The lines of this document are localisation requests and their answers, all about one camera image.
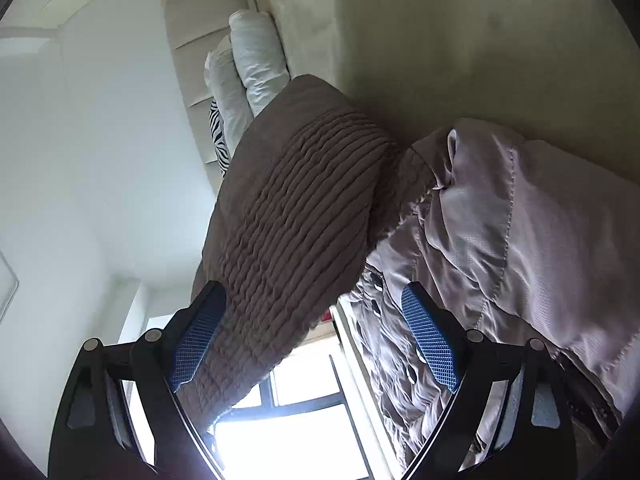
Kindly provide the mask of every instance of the stitched seam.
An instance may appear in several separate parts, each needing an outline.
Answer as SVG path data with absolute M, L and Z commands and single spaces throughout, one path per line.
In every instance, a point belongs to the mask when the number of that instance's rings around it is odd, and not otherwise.
M 613 361 L 610 362 L 608 365 L 603 366 L 602 370 L 606 373 L 609 373 L 609 371 L 612 368 L 615 368 L 616 366 L 618 366 L 620 364 L 620 361 L 622 361 L 622 358 L 624 357 L 625 353 L 631 349 L 631 347 L 633 346 L 636 339 L 638 339 L 638 337 L 640 337 L 640 330 L 637 330 L 636 333 L 631 336 L 631 339 L 626 345 L 622 347 L 622 350 L 620 350 L 620 353 L 618 354 L 618 356 L 615 359 L 613 359 Z
M 495 289 L 494 289 L 494 293 L 491 295 L 490 299 L 491 301 L 495 302 L 495 299 L 498 296 L 498 292 L 500 291 L 500 287 L 502 285 L 502 280 L 504 279 L 504 275 L 505 272 L 507 270 L 507 257 L 509 254 L 509 235 L 511 233 L 511 219 L 513 218 L 513 196 L 515 195 L 515 162 L 514 162 L 514 148 L 515 146 L 512 146 L 511 149 L 509 150 L 510 152 L 510 158 L 511 158 L 511 196 L 509 199 L 510 202 L 510 209 L 509 209 L 509 218 L 507 220 L 507 230 L 506 233 L 504 235 L 504 264 L 502 265 L 502 270 L 500 272 L 500 277 L 498 278 L 497 283 L 495 284 Z
M 480 322 L 482 321 L 482 318 L 484 317 L 484 314 L 486 313 L 487 310 L 489 310 L 489 302 L 490 300 L 488 298 L 484 298 L 484 307 L 482 308 L 482 312 L 480 312 L 480 316 L 478 317 L 478 320 L 476 321 L 476 324 L 474 325 L 474 329 L 477 330 L 478 327 L 480 326 Z

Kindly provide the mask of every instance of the window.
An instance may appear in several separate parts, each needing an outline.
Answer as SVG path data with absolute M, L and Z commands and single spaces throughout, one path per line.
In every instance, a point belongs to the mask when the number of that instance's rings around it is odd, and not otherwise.
M 226 480 L 373 480 L 331 356 L 338 345 L 296 349 L 210 428 Z

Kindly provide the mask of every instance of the white headboard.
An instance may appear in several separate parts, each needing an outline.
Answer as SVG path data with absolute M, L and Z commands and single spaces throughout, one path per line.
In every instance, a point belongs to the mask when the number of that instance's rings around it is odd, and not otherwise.
M 163 0 L 167 37 L 174 56 L 182 100 L 193 137 L 214 192 L 222 182 L 211 140 L 209 107 L 212 94 L 204 83 L 204 62 L 229 33 L 229 16 L 248 9 L 247 0 Z

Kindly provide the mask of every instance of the bright window light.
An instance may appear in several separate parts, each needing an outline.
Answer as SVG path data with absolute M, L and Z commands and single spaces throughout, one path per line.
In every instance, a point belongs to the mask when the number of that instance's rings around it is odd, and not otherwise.
M 357 480 L 368 476 L 343 404 L 263 420 L 219 422 L 226 480 Z
M 248 395 L 237 404 L 233 405 L 233 408 L 252 408 L 254 406 L 260 406 L 262 402 L 260 398 L 260 384 L 256 384 Z
M 156 440 L 146 420 L 145 410 L 142 407 L 136 383 L 133 384 L 133 388 L 131 389 L 129 413 L 138 438 L 138 443 L 140 444 L 140 449 L 142 450 L 142 455 L 147 463 L 154 464 L 156 460 Z
M 278 406 L 317 399 L 340 391 L 329 352 L 300 352 L 273 369 L 273 395 Z
M 145 332 L 147 330 L 151 330 L 152 328 L 159 328 L 160 330 L 164 330 L 164 327 L 167 326 L 167 323 L 171 321 L 171 318 L 173 316 L 173 314 L 169 314 L 168 316 L 151 317 L 146 323 Z

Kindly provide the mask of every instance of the white wall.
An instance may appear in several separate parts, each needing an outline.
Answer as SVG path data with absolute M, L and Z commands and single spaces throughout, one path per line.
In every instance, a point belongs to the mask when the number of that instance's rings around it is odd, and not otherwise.
M 191 304 L 191 281 L 155 288 L 149 295 L 147 317 L 168 316 Z
M 20 278 L 0 324 L 0 417 L 43 471 L 66 378 L 110 282 L 64 171 L 49 54 L 0 59 L 0 246 Z
M 215 198 L 161 0 L 94 0 L 59 37 L 68 171 L 111 267 L 151 287 L 193 279 Z
M 0 324 L 0 417 L 43 471 L 111 277 L 184 283 L 149 308 L 188 306 L 213 205 L 161 0 L 94 0 L 39 54 L 0 59 L 0 247 L 21 281 Z
M 146 325 L 148 290 L 135 278 L 115 278 L 93 335 L 105 345 L 135 341 Z

